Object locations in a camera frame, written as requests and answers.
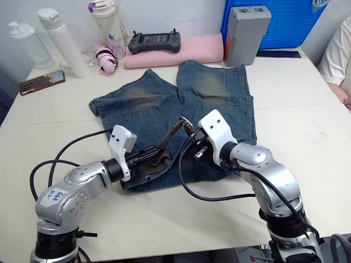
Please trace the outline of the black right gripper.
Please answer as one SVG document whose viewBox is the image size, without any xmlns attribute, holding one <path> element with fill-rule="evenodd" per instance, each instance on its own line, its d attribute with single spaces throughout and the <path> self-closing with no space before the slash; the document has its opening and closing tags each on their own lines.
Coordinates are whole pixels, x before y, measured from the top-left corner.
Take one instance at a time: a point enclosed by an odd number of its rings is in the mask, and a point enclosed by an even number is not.
<svg viewBox="0 0 351 263">
<path fill-rule="evenodd" d="M 192 138 L 192 154 L 197 161 L 204 158 L 211 158 L 213 147 L 208 140 L 207 134 L 204 130 L 197 130 L 192 123 L 184 123 L 183 128 L 188 137 Z"/>
</svg>

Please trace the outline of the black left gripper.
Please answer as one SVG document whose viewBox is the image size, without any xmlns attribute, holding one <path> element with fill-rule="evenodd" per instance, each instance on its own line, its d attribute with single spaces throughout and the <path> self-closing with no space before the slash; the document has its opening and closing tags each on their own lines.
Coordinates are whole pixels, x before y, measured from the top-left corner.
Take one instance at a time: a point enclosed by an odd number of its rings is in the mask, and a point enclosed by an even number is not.
<svg viewBox="0 0 351 263">
<path fill-rule="evenodd" d="M 147 156 L 161 155 L 164 150 L 165 148 L 155 146 L 144 148 L 142 151 L 126 153 L 125 160 L 127 167 L 132 172 L 143 164 L 150 167 L 164 166 L 164 158 L 162 156 L 147 160 Z"/>
</svg>

